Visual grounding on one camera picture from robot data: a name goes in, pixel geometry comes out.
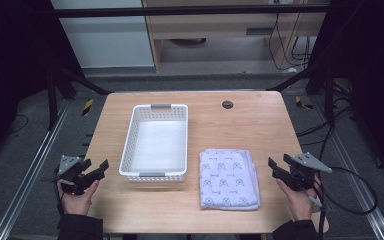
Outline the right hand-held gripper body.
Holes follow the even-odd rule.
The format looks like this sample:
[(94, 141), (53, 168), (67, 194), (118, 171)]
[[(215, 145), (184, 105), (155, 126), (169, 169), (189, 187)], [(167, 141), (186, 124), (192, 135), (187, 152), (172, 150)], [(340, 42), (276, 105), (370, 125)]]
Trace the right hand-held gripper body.
[(309, 152), (291, 156), (300, 166), (290, 169), (291, 180), (287, 185), (293, 191), (308, 190), (313, 187), (317, 171), (331, 173), (332, 169)]

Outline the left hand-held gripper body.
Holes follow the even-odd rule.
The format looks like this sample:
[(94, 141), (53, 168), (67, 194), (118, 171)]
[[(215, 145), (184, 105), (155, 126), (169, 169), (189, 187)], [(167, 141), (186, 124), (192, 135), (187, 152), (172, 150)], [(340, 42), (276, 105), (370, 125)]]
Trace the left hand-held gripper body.
[(80, 162), (84, 159), (81, 157), (63, 155), (57, 170), (56, 179), (62, 184), (65, 193), (74, 195), (82, 195), (84, 189), (81, 187), (81, 180), (84, 177), (80, 170)]

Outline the lilac patterned towel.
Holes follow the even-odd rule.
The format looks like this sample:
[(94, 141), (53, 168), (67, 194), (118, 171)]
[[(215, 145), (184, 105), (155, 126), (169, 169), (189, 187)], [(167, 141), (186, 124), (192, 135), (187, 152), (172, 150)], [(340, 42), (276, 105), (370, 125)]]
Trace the lilac patterned towel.
[(260, 207), (257, 173), (248, 150), (206, 149), (200, 153), (200, 205), (236, 211)]

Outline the white plastic basket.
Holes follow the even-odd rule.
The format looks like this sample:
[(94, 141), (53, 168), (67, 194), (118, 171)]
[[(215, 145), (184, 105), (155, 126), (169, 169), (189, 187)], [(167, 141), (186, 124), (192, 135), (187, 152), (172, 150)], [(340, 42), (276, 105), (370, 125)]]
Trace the white plastic basket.
[(119, 173), (129, 181), (182, 182), (188, 167), (189, 109), (185, 104), (136, 105)]

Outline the person's right hand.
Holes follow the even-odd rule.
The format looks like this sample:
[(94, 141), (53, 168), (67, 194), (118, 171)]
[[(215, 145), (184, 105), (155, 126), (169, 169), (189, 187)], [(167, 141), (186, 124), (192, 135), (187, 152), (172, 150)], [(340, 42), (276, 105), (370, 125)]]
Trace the person's right hand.
[(277, 179), (276, 183), (288, 200), (292, 220), (311, 220), (314, 202), (310, 198), (318, 198), (315, 190), (293, 191), (282, 180)]

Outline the person's left hand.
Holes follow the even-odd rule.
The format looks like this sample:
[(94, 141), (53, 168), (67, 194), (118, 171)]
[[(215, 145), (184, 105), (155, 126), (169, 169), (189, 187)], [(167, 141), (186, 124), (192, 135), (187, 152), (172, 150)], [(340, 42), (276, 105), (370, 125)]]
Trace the person's left hand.
[(99, 180), (95, 180), (82, 195), (72, 195), (65, 193), (62, 184), (58, 182), (57, 189), (64, 213), (87, 216), (92, 205), (92, 197), (98, 189), (99, 183)]

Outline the yellow black tape marker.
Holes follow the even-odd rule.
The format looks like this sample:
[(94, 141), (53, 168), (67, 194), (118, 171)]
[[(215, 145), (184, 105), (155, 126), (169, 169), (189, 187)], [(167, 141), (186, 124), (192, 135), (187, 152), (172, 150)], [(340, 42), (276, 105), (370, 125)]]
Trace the yellow black tape marker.
[(313, 107), (312, 104), (304, 104), (304, 103), (302, 102), (302, 99), (301, 99), (300, 96), (295, 96), (295, 105), (296, 105), (297, 107), (301, 107), (301, 108), (303, 108), (303, 109), (307, 109), (307, 110), (312, 110), (312, 109), (314, 109), (314, 107)]
[(88, 99), (88, 100), (86, 101), (86, 103), (85, 103), (85, 105), (84, 105), (84, 108), (83, 108), (83, 110), (82, 110), (81, 116), (87, 116), (87, 115), (88, 115), (88, 113), (89, 113), (89, 111), (90, 111), (90, 109), (91, 109), (93, 103), (94, 103), (94, 99), (92, 99), (92, 98), (91, 98), (91, 99)]

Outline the black metal stand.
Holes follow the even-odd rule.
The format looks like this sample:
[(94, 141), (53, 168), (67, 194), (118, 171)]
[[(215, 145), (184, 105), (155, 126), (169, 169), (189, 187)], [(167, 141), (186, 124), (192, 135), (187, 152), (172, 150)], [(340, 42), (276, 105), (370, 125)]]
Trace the black metal stand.
[(67, 69), (50, 70), (46, 76), (49, 106), (49, 130), (56, 125), (58, 119), (56, 91), (59, 91), (64, 99), (73, 99), (76, 96), (76, 91), (71, 84), (72, 81), (83, 85), (97, 94), (110, 94), (109, 90), (105, 90), (93, 84), (85, 77), (77, 75)]
[(309, 82), (305, 87), (305, 91), (312, 95), (318, 93), (321, 89), (324, 89), (324, 117), (331, 125), (334, 124), (333, 113), (333, 85), (334, 75), (333, 68), (330, 64), (316, 63), (309, 66), (307, 69), (293, 75), (286, 81), (268, 88), (268, 91), (281, 92), (287, 87), (300, 81), (301, 79), (308, 78)]

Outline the dark curtain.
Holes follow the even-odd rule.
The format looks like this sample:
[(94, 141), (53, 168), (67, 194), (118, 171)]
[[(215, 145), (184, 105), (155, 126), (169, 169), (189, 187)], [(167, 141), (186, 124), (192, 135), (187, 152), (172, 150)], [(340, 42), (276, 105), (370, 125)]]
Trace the dark curtain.
[(62, 68), (83, 74), (60, 21), (35, 14), (52, 8), (51, 0), (0, 0), (0, 141), (18, 103), (46, 88), (46, 70), (35, 54), (31, 34), (41, 37)]
[(384, 163), (384, 0), (329, 0), (310, 64), (352, 83), (353, 104)]

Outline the white cabinet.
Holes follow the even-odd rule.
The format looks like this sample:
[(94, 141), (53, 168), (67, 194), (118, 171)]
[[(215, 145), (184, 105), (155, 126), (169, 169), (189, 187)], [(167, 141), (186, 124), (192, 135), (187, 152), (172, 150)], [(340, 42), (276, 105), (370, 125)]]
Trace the white cabinet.
[[(56, 10), (142, 7), (141, 0), (51, 0)], [(153, 67), (145, 18), (61, 18), (83, 69)]]

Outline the light wooden desk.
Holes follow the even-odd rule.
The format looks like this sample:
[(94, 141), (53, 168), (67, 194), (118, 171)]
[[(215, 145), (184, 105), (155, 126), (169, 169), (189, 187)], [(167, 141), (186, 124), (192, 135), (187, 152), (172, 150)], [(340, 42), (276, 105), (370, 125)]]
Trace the light wooden desk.
[[(145, 7), (328, 4), (330, 0), (141, 0)], [(150, 38), (195, 39), (263, 37), (279, 68), (292, 64), (294, 41), (316, 37), (324, 13), (269, 13), (225, 15), (175, 15), (146, 18)]]

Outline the aluminium floor rail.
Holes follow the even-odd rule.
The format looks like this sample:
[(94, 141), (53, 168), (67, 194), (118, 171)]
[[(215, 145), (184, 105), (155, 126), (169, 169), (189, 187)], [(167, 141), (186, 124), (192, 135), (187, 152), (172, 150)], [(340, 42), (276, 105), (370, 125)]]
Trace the aluminium floor rail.
[[(314, 104), (314, 108), (320, 115), (321, 120), (325, 121), (326, 119), (324, 117), (324, 107), (322, 100), (319, 97), (312, 97), (312, 102)], [(350, 155), (348, 154), (340, 136), (336, 131), (332, 132), (331, 141), (333, 149), (338, 156), (340, 166), (350, 170), (355, 174), (358, 174), (359, 171), (352, 162)], [(347, 178), (349, 179), (351, 188), (353, 189), (353, 192), (356, 195), (361, 208), (365, 211), (368, 211), (371, 207), (374, 207), (375, 198), (370, 192), (369, 185), (364, 183), (362, 180), (359, 180), (354, 175), (348, 175)], [(367, 213), (366, 217), (377, 239), (384, 240), (384, 216), (381, 210), (376, 207), (372, 212)]]
[(48, 153), (58, 135), (61, 126), (66, 118), (67, 111), (71, 105), (69, 100), (63, 100), (57, 112), (57, 119), (54, 125), (47, 131), (40, 147), (38, 148), (22, 182), (20, 183), (12, 201), (5, 214), (0, 220), (0, 240), (7, 240), (29, 194), (37, 180), (38, 174), (48, 156)]

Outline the black horizontal frame bar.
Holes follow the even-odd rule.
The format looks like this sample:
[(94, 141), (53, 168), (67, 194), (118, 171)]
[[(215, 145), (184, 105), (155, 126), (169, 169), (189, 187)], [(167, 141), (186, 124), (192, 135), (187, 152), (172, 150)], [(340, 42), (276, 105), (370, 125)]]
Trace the black horizontal frame bar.
[(269, 13), (319, 13), (327, 12), (329, 8), (329, 4), (172, 6), (140, 8), (60, 9), (51, 11), (50, 15), (59, 18), (81, 18)]

